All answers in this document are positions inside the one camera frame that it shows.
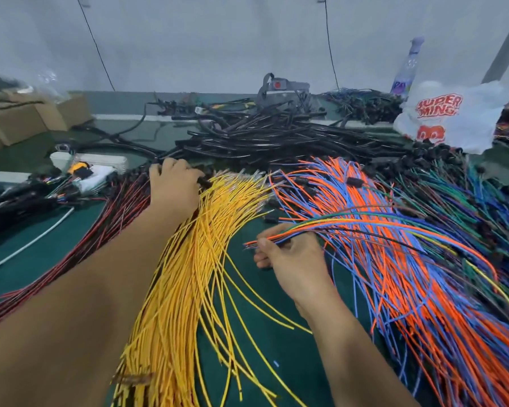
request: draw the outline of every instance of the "bottle cap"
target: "bottle cap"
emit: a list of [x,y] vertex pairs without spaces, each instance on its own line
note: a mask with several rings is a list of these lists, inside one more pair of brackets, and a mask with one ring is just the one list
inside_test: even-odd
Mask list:
[[411,40],[411,49],[409,50],[409,54],[418,54],[421,50],[421,45],[424,43],[424,37],[415,37]]

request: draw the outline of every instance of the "gray wall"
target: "gray wall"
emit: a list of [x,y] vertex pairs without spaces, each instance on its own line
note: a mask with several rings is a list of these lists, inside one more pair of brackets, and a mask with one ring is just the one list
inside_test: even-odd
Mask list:
[[[335,87],[317,0],[88,0],[117,90],[251,93],[269,71]],[[409,40],[418,80],[479,83],[509,32],[509,0],[328,0],[340,86],[389,90]],[[0,0],[0,74],[109,90],[77,0]],[[503,81],[509,85],[509,70]]]

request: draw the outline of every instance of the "red logo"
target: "red logo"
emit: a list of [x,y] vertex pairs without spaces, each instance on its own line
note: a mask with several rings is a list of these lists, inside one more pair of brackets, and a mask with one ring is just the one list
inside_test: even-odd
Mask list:
[[419,114],[417,118],[454,116],[458,113],[462,99],[459,94],[446,94],[421,100],[415,108]]
[[421,125],[417,131],[417,141],[429,139],[432,144],[439,144],[445,141],[445,129],[443,126],[425,126]]

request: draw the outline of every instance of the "yellow wire bundle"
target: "yellow wire bundle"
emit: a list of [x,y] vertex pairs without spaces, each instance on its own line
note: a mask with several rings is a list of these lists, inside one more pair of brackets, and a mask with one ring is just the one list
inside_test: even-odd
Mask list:
[[[158,267],[162,267],[162,271],[155,273],[152,289],[138,315],[117,370],[119,384],[115,388],[114,399],[119,406],[124,407],[133,387],[134,407],[198,407],[199,396],[204,397],[207,405],[212,405],[201,374],[198,325],[205,331],[219,362],[228,369],[220,406],[224,405],[232,380],[237,383],[242,399],[240,373],[258,386],[269,403],[275,406],[273,399],[276,394],[259,383],[238,346],[227,316],[226,297],[272,374],[300,405],[305,406],[262,355],[239,315],[229,289],[229,285],[237,289],[264,315],[286,328],[296,326],[309,332],[256,294],[226,253],[232,236],[245,223],[261,215],[259,211],[270,196],[270,188],[261,175],[224,173],[212,181],[213,186],[202,195],[198,217],[184,223],[164,249]],[[283,321],[268,314],[242,293],[225,271],[226,260],[230,261],[251,292]],[[220,302],[222,316],[215,310],[213,300]],[[145,380],[136,382],[128,380],[128,377],[145,377]],[[202,395],[197,395],[197,380]]]

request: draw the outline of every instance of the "hand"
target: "hand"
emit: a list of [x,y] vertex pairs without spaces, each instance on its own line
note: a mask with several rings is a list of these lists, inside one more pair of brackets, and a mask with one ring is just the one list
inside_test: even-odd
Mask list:
[[254,262],[261,269],[273,267],[279,284],[302,314],[302,308],[308,307],[312,300],[324,299],[334,286],[328,275],[324,251],[314,233],[297,235],[280,247],[267,239],[291,226],[283,223],[258,234]]
[[166,158],[162,164],[153,164],[149,169],[151,205],[149,209],[157,215],[177,218],[181,223],[188,219],[200,203],[200,186],[197,183],[204,173],[192,169],[188,163]]

